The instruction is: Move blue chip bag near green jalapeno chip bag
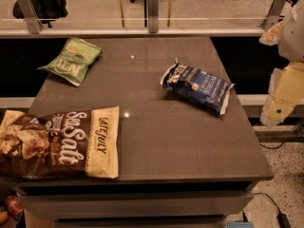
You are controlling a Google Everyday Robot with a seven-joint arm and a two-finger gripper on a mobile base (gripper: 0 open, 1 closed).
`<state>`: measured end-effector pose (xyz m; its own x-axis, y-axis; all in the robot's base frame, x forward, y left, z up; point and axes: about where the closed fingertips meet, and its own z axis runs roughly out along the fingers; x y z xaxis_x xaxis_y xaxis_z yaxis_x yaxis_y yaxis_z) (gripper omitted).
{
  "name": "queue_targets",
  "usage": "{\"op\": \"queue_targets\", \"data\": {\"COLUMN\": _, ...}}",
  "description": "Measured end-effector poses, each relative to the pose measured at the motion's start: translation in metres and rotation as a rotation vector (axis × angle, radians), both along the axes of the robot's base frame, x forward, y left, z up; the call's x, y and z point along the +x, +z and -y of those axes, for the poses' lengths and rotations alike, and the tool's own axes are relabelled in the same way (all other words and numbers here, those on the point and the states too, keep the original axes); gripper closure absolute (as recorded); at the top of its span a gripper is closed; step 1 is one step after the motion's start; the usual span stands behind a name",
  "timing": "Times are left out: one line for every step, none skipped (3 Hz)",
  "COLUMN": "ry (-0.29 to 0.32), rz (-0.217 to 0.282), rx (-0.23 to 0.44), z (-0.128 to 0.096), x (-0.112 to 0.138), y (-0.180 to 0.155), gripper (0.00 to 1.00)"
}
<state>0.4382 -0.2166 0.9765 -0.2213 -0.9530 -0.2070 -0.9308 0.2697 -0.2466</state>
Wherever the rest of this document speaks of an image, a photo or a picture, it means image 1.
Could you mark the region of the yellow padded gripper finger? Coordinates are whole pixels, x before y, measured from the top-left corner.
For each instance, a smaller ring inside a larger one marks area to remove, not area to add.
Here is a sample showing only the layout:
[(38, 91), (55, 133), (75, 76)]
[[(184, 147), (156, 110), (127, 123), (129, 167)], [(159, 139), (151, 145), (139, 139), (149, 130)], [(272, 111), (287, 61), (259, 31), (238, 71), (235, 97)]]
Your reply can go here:
[(275, 68), (268, 93), (260, 121), (275, 126), (283, 123), (304, 99), (304, 63), (290, 62), (283, 69)]
[(281, 31), (282, 22), (278, 22), (265, 31), (259, 38), (259, 42), (266, 46), (274, 46), (278, 44), (279, 33)]

